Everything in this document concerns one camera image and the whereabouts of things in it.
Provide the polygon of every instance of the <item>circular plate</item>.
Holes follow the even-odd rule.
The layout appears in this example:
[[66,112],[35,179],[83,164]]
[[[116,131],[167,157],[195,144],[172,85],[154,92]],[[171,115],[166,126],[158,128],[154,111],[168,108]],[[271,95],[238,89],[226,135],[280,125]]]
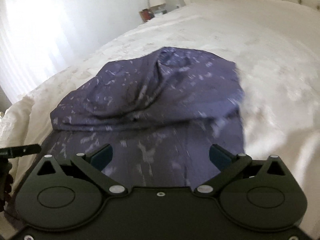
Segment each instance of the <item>circular plate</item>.
[[16,198],[16,210],[26,223],[43,229],[77,226],[99,209],[102,195],[85,180],[69,176],[39,176],[25,184]]
[[237,224],[255,231],[292,227],[304,215],[306,198],[280,176],[232,182],[220,194],[220,204]]

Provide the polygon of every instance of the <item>white comforter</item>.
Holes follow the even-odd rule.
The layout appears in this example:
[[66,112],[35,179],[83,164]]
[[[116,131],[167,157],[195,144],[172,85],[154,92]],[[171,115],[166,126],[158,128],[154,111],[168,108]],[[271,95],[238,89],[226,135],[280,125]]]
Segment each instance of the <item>white comforter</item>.
[[[163,46],[209,51],[239,68],[246,153],[255,159],[281,156],[308,198],[301,228],[319,236],[319,26],[319,12],[285,1],[219,0],[184,7],[109,42],[14,104],[1,122],[0,147],[41,144],[52,130],[49,113],[108,61]],[[12,160],[14,188],[33,158]],[[1,234],[12,233],[0,225]]]

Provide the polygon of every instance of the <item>silver screw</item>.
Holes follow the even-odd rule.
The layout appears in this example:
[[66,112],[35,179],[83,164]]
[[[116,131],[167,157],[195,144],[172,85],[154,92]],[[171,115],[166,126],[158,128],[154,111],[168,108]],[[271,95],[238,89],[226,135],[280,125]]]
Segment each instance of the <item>silver screw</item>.
[[197,188],[198,192],[200,193],[204,193],[204,194],[208,194],[211,193],[213,191],[213,187],[209,186],[209,185],[201,185]]
[[125,188],[124,186],[121,186],[121,185],[114,185],[109,188],[109,191],[114,194],[120,194],[125,191]]
[[32,236],[25,236],[23,240],[34,240]]

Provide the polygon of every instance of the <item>purple cloth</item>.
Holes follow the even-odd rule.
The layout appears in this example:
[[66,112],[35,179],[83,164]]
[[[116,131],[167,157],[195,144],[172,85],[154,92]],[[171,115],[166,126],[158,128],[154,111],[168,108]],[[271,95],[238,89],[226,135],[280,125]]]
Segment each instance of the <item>purple cloth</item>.
[[109,62],[52,111],[33,167],[44,154],[66,159],[110,143],[102,172],[126,187],[195,188],[219,173],[212,144],[244,152],[242,96],[235,63],[209,52],[162,48]]

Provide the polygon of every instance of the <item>table lamp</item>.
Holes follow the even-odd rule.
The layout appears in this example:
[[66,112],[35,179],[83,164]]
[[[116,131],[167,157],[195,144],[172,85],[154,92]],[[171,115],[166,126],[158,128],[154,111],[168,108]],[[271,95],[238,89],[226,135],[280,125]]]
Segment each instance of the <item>table lamp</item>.
[[164,10],[165,0],[149,0],[149,7],[151,11],[156,15],[158,13],[162,14]]

